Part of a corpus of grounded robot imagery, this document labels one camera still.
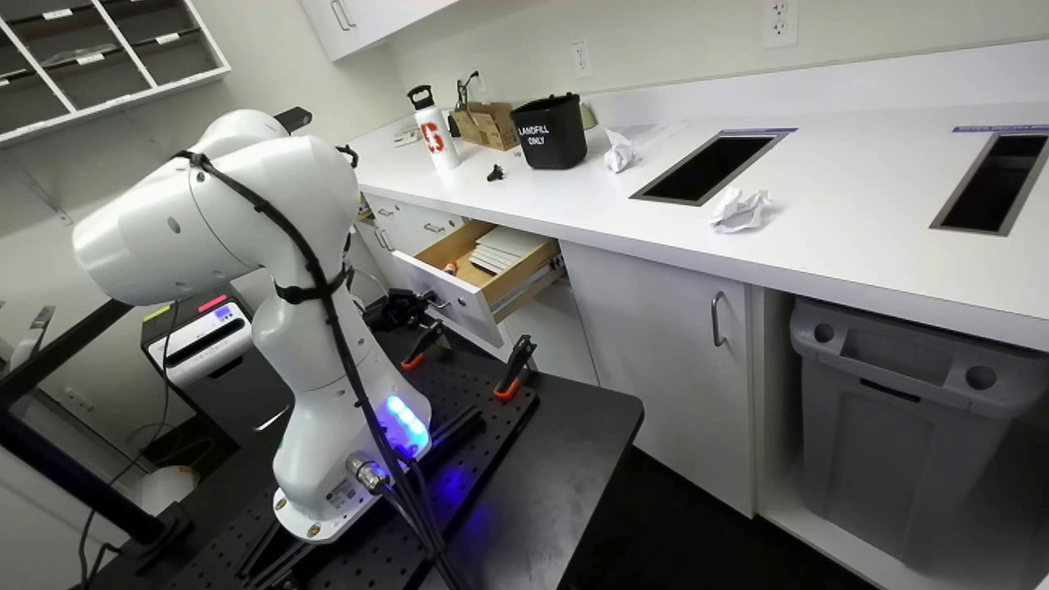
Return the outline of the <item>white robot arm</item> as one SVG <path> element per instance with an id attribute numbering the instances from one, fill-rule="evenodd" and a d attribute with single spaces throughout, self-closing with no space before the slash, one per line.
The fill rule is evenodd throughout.
<path id="1" fill-rule="evenodd" d="M 336 541 L 431 450 L 429 399 L 384 353 L 347 289 L 357 173 L 347 155 L 236 110 L 73 230 L 92 282 L 152 305 L 257 274 L 253 346 L 291 392 L 272 456 L 278 525 Z"/>

